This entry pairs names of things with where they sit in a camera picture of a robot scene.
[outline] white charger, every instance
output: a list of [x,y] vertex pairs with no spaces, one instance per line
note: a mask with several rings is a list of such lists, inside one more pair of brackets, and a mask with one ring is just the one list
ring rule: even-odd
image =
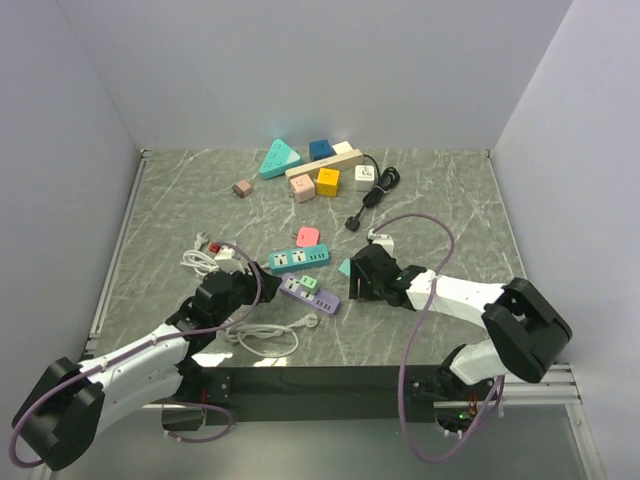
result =
[[371,165],[356,165],[353,188],[358,192],[368,192],[376,183],[376,171]]
[[233,248],[220,247],[220,250],[214,257],[214,261],[223,272],[234,273],[244,271],[244,262],[241,261],[240,254]]

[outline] pink cable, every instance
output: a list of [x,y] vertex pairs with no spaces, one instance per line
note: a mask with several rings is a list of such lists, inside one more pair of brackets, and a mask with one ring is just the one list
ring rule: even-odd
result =
[[[18,457],[18,453],[16,451],[16,446],[18,443],[18,437],[20,436],[20,432],[22,431],[22,429],[24,428],[24,424],[26,423],[27,419],[33,415],[47,400],[49,400],[51,397],[53,397],[54,395],[56,395],[57,393],[61,392],[62,390],[64,390],[65,388],[69,387],[70,385],[73,385],[76,382],[79,382],[80,380],[90,377],[91,375],[94,375],[98,372],[100,372],[101,370],[103,370],[103,368],[106,368],[108,366],[114,366],[114,365],[118,365],[119,363],[131,358],[134,355],[137,355],[138,353],[142,352],[143,350],[146,350],[147,348],[151,348],[153,346],[155,346],[157,343],[160,342],[166,342],[167,340],[171,340],[174,338],[179,338],[179,337],[186,337],[186,336],[192,336],[192,335],[206,335],[209,333],[213,333],[213,332],[217,332],[219,330],[224,330],[226,328],[232,327],[233,325],[241,322],[242,320],[244,320],[251,312],[253,312],[253,310],[256,308],[256,306],[258,305],[258,303],[260,302],[260,296],[262,294],[262,278],[260,277],[260,272],[258,271],[258,269],[254,266],[254,264],[251,261],[251,258],[249,258],[249,255],[247,255],[240,247],[237,247],[236,245],[233,245],[231,243],[227,243],[227,242],[217,242],[219,245],[221,246],[226,246],[229,248],[232,248],[233,250],[235,250],[236,252],[238,252],[246,261],[247,264],[249,265],[249,268],[251,268],[251,271],[253,272],[253,275],[256,278],[256,296],[253,299],[253,303],[250,305],[249,310],[247,310],[244,314],[240,315],[240,317],[238,317],[237,320],[234,320],[233,322],[229,322],[223,325],[220,325],[218,327],[211,327],[211,328],[205,328],[202,330],[189,330],[186,332],[176,332],[176,333],[169,333],[167,335],[162,335],[160,337],[157,338],[156,342],[154,343],[152,340],[149,340],[147,342],[141,343],[140,345],[137,345],[135,347],[133,347],[131,350],[127,350],[126,352],[123,352],[122,354],[118,355],[117,357],[114,357],[107,365],[97,365],[85,372],[81,372],[71,378],[69,378],[68,380],[65,380],[64,382],[62,382],[60,385],[55,386],[54,388],[52,388],[51,390],[49,390],[47,393],[45,393],[44,395],[42,395],[40,398],[38,398],[35,402],[33,402],[33,404],[22,414],[22,416],[20,417],[20,419],[16,422],[16,426],[13,429],[13,431],[11,432],[11,437],[9,439],[9,458],[11,459],[11,462],[16,466],[16,467],[20,467],[20,468],[35,468],[38,467],[40,465],[42,465],[44,463],[44,461],[42,459],[40,460],[36,460],[34,462],[25,462],[23,460],[21,460]],[[233,426],[233,416],[231,415],[231,412],[229,412],[228,410],[222,408],[222,407],[217,407],[215,405],[204,405],[204,404],[189,404],[186,402],[172,402],[172,403],[177,403],[180,405],[185,405],[185,406],[198,406],[198,408],[207,408],[209,410],[216,410],[218,412],[223,413],[228,419],[229,419],[229,423],[227,424],[227,427],[220,432],[217,435],[214,435],[213,437],[210,437],[208,439],[182,439],[182,441],[186,442],[186,443],[203,443],[205,441],[211,441],[211,440],[217,440],[218,438],[222,437],[223,435],[225,435],[226,433],[229,432],[229,430],[231,430],[231,427]],[[175,434],[170,434],[173,438],[177,438],[177,435]]]
[[436,276],[431,282],[431,291],[429,292],[429,298],[427,299],[427,303],[422,309],[420,318],[418,318],[418,321],[416,322],[416,325],[415,327],[413,327],[411,335],[409,336],[409,340],[407,341],[407,344],[405,346],[404,353],[402,355],[402,361],[400,362],[400,369],[398,372],[398,416],[400,419],[400,428],[402,429],[402,433],[404,435],[405,441],[407,442],[407,445],[409,446],[411,451],[414,453],[414,455],[418,457],[420,460],[422,460],[423,462],[441,463],[452,458],[458,452],[458,450],[460,450],[462,446],[465,443],[467,443],[467,441],[469,440],[469,438],[471,438],[471,435],[473,434],[474,431],[486,425],[486,422],[489,420],[489,418],[487,418],[482,424],[480,424],[480,419],[482,418],[483,413],[485,412],[489,402],[495,395],[496,391],[498,390],[498,386],[500,385],[499,396],[491,413],[493,413],[493,410],[496,409],[497,406],[499,405],[502,399],[502,391],[504,389],[504,377],[500,377],[497,382],[494,382],[493,387],[491,387],[491,390],[489,390],[487,397],[482,402],[482,405],[480,407],[480,410],[478,411],[478,414],[473,419],[473,422],[471,422],[471,425],[465,432],[464,436],[462,437],[462,440],[456,443],[456,445],[454,445],[453,448],[451,448],[451,450],[449,450],[444,455],[437,456],[437,457],[429,457],[425,455],[422,451],[420,451],[413,437],[411,436],[411,433],[409,432],[409,428],[407,425],[407,415],[405,412],[404,384],[405,384],[405,378],[406,378],[407,363],[409,361],[409,352],[411,351],[411,345],[413,344],[413,341],[418,335],[418,331],[420,330],[422,323],[424,322],[425,318],[427,317],[427,314],[429,313],[429,307],[431,306],[431,304],[433,303],[433,299],[435,298],[436,286],[438,284],[438,275],[440,274],[444,266],[447,264],[447,262],[453,256],[453,252],[455,251],[455,248],[456,248],[456,239],[455,239],[455,236],[453,235],[453,232],[447,226],[447,224],[445,224],[439,218],[434,217],[433,215],[427,215],[425,213],[406,213],[404,215],[398,215],[397,217],[394,217],[378,225],[376,228],[373,229],[373,232],[375,233],[381,230],[383,227],[386,227],[390,223],[396,222],[402,218],[407,218],[407,217],[419,217],[419,218],[426,218],[427,220],[431,220],[432,222],[437,223],[440,227],[442,227],[442,229],[449,236],[449,251],[445,255],[444,259],[440,262],[440,264],[435,269]]

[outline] small pink cube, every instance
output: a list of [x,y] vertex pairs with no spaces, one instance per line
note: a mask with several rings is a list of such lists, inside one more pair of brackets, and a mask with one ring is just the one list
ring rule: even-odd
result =
[[316,196],[316,185],[309,175],[300,175],[289,182],[296,202],[302,203]]
[[253,187],[246,180],[240,180],[233,187],[231,187],[231,189],[233,190],[233,193],[238,195],[240,198],[244,198],[251,192],[253,192]]

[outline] white block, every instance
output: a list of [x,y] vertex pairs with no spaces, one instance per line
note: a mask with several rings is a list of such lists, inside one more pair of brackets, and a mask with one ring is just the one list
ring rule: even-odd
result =
[[227,273],[243,272],[244,259],[234,249],[222,246],[213,258],[220,270]]
[[358,192],[368,192],[376,183],[376,171],[371,165],[356,165],[353,188]]
[[353,147],[349,142],[336,143],[335,145],[331,145],[331,148],[333,148],[333,151],[336,155],[340,155],[341,153],[350,152],[351,150],[353,150]]

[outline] cream rectangular block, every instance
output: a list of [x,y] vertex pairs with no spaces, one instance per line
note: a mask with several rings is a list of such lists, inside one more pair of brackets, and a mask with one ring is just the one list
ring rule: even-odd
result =
[[348,170],[356,165],[362,163],[362,152],[358,149],[351,150],[350,152],[341,153],[340,155],[334,155],[333,157],[325,158],[323,160],[316,160],[315,162],[300,165],[299,167],[290,168],[284,172],[287,181],[291,181],[292,178],[299,177],[300,175],[309,175],[312,179],[318,177],[318,172],[321,168],[330,168],[332,170]]

